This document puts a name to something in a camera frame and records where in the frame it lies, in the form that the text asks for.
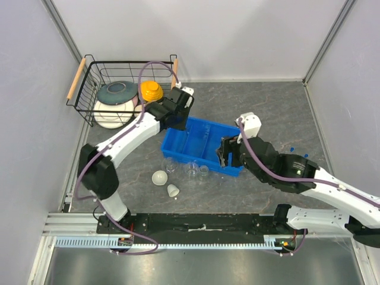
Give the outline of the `glass conical flask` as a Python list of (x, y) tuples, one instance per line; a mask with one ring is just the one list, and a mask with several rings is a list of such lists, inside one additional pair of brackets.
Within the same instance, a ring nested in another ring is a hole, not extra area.
[(194, 162), (189, 162), (184, 165), (185, 176), (189, 179), (195, 179), (199, 173), (199, 166)]

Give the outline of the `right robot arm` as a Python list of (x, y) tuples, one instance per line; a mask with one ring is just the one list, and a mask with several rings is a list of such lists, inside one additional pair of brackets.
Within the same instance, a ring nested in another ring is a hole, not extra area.
[(243, 166), (262, 183), (334, 207), (327, 211), (278, 205), (271, 223), (277, 233), (343, 231), (357, 242), (379, 247), (379, 197), (337, 179), (306, 157), (279, 153), (259, 137), (223, 137), (216, 154), (221, 167)]

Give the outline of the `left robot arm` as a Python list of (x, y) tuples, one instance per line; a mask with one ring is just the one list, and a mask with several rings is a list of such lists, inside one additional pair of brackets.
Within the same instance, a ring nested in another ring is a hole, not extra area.
[(116, 135), (97, 146), (81, 148), (77, 185), (84, 185), (111, 216), (110, 227), (125, 233), (130, 227), (129, 209), (118, 193), (116, 169), (137, 147), (161, 131), (183, 131), (194, 104), (194, 90), (174, 87), (169, 95), (146, 105), (136, 119)]

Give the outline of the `blue plastic divided bin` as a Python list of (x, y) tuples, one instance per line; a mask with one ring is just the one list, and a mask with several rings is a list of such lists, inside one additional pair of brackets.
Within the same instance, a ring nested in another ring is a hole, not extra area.
[(223, 137), (236, 135), (239, 135), (236, 127), (189, 117), (185, 130), (167, 130), (161, 151), (164, 157), (171, 157), (179, 163), (196, 162), (213, 172), (238, 177), (243, 167), (221, 167), (216, 153)]

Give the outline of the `white plastic cup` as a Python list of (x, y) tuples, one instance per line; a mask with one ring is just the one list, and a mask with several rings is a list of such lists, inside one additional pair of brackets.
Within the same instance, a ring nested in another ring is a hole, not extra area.
[(169, 197), (173, 198), (180, 193), (180, 190), (177, 186), (170, 184), (167, 186), (167, 193)]

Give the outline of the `glass petri dish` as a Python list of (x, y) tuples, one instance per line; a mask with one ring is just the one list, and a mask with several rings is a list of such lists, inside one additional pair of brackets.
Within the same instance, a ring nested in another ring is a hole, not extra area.
[(170, 174), (177, 171), (179, 163), (172, 157), (164, 158), (161, 164), (162, 170)]

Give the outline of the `small glass bottle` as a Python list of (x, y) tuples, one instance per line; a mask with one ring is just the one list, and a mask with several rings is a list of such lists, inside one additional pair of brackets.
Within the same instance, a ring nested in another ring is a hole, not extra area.
[(199, 167), (199, 179), (200, 181), (206, 181), (208, 179), (209, 169), (206, 165)]

